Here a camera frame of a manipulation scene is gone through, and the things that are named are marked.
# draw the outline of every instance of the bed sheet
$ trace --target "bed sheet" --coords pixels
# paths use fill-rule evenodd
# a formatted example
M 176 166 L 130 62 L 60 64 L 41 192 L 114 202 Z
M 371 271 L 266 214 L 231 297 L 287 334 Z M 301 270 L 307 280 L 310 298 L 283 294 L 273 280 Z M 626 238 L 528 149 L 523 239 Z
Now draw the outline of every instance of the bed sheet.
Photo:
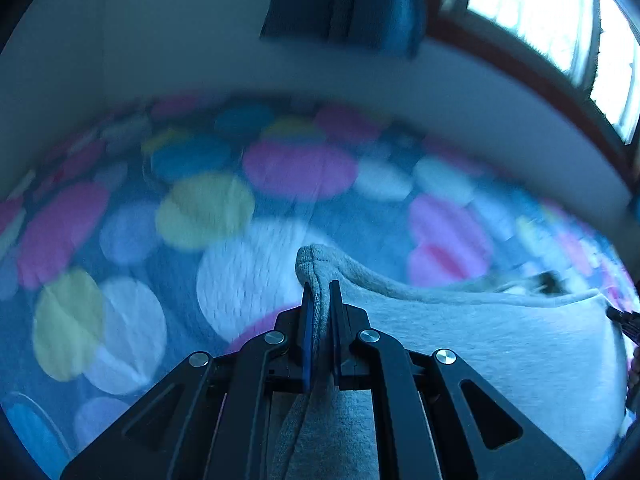
M 314 242 L 415 286 L 553 270 L 640 306 L 599 232 L 392 117 L 282 95 L 133 102 L 0 203 L 0 399 L 36 462 L 58 478 L 187 354 L 271 328 Z

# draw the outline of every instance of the window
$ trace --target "window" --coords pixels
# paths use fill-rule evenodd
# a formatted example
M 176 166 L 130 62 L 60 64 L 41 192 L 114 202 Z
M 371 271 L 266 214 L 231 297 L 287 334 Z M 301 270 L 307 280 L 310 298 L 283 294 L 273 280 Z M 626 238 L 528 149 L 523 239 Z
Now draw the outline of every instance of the window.
M 464 2 L 462 12 L 497 25 L 546 59 L 578 100 L 594 103 L 623 143 L 632 142 L 640 115 L 640 45 L 614 0 L 457 1 Z

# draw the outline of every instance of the blue curtain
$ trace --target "blue curtain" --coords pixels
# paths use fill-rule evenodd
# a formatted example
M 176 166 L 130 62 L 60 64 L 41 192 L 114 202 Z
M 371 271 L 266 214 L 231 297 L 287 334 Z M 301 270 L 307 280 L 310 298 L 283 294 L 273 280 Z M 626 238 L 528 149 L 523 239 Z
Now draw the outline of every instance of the blue curtain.
M 413 57 L 425 24 L 426 0 L 271 0 L 262 36 L 365 46 Z

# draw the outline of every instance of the triangular cutout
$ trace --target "triangular cutout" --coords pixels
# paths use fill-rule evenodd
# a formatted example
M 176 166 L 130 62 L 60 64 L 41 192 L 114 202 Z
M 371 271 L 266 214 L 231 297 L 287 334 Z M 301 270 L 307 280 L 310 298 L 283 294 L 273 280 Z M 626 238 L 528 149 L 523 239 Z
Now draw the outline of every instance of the triangular cutout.
M 460 388 L 488 449 L 498 449 L 522 436 L 520 425 L 475 383 L 462 381 Z
M 173 384 L 165 390 L 138 416 L 137 420 L 127 429 L 125 435 L 135 439 L 151 451 L 157 451 L 183 391 L 183 384 Z

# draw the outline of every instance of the window pane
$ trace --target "window pane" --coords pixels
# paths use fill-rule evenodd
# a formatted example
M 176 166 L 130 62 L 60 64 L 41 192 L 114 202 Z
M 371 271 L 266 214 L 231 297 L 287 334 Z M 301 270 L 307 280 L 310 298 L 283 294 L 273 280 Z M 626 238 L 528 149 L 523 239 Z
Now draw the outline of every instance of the window pane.
M 598 71 L 591 91 L 591 99 L 616 126 L 618 133 L 628 142 L 632 131 L 623 124 L 626 98 L 634 75 L 634 51 L 638 42 L 631 32 L 628 21 L 613 0 L 600 0 L 600 53 Z
M 591 37 L 592 1 L 469 0 L 468 9 L 523 39 L 577 83 L 588 50 L 584 40 Z

